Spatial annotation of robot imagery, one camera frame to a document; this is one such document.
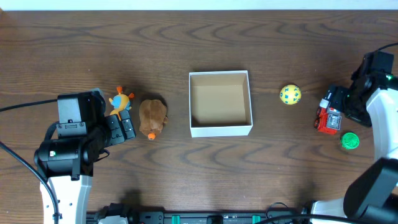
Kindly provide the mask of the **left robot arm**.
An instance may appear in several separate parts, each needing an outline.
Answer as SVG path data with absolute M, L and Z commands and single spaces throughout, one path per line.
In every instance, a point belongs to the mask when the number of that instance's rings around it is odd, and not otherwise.
M 45 136 L 34 162 L 55 197 L 59 222 L 86 223 L 93 166 L 109 156 L 109 147 L 135 138 L 130 114 L 66 113 L 55 127 L 58 137 Z

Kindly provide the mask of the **red toy car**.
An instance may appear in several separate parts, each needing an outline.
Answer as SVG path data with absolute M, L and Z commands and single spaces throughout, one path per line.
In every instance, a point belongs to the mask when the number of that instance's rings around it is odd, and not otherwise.
M 319 107 L 313 126 L 321 133 L 334 135 L 340 130 L 341 120 L 342 116 L 338 110 Z

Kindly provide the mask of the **yellow ball with blue letters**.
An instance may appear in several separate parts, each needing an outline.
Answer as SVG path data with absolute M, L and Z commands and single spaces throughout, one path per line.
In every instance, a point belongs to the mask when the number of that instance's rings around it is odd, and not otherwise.
M 289 84 L 281 89 L 279 96 L 286 105 L 294 105 L 301 100 L 302 92 L 297 85 Z

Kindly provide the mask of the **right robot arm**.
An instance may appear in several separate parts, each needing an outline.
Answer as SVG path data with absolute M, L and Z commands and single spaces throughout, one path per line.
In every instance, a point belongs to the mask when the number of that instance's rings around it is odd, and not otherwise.
M 345 196 L 311 204 L 311 223 L 397 223 L 397 78 L 365 75 L 354 80 L 342 112 L 373 129 L 374 164 Z

